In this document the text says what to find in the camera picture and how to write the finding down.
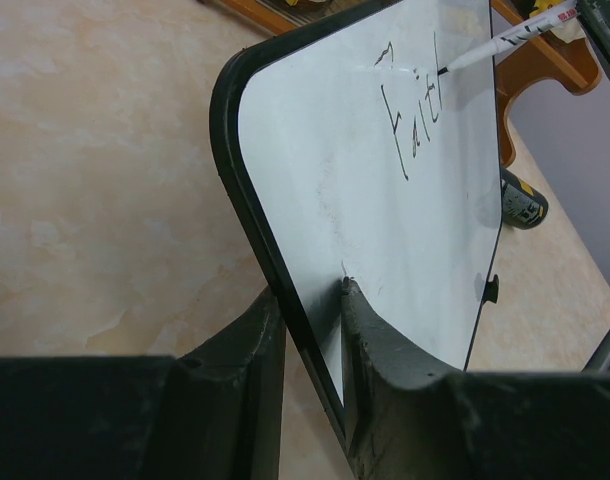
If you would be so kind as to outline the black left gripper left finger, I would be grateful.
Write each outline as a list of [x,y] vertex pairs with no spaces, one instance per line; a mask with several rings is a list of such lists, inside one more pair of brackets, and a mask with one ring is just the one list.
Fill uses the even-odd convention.
[[179,358],[0,358],[0,479],[275,479],[284,361],[269,291]]

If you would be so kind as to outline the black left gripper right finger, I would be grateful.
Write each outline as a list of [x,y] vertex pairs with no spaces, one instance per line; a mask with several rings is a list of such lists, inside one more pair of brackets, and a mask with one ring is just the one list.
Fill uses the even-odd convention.
[[341,297],[346,455],[358,479],[610,479],[610,372],[468,373]]

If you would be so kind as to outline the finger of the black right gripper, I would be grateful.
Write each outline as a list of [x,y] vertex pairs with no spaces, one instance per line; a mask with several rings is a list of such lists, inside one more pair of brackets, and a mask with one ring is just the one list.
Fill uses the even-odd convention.
[[578,0],[580,22],[610,81],[610,0]]

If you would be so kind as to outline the black white marker pen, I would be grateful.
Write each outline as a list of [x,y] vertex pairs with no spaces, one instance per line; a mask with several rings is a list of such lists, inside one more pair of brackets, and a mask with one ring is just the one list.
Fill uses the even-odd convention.
[[492,37],[488,42],[469,50],[439,69],[437,75],[441,76],[448,72],[461,70],[483,59],[491,58],[511,48],[521,46],[532,38],[575,19],[578,14],[575,0],[563,1],[535,17],[513,26],[502,34]]

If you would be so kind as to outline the white whiteboard black frame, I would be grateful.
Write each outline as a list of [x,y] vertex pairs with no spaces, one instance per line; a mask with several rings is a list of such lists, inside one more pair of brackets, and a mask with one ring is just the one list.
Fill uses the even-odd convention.
[[330,423],[344,432],[340,295],[469,363],[501,228],[487,1],[367,1],[234,55],[215,164]]

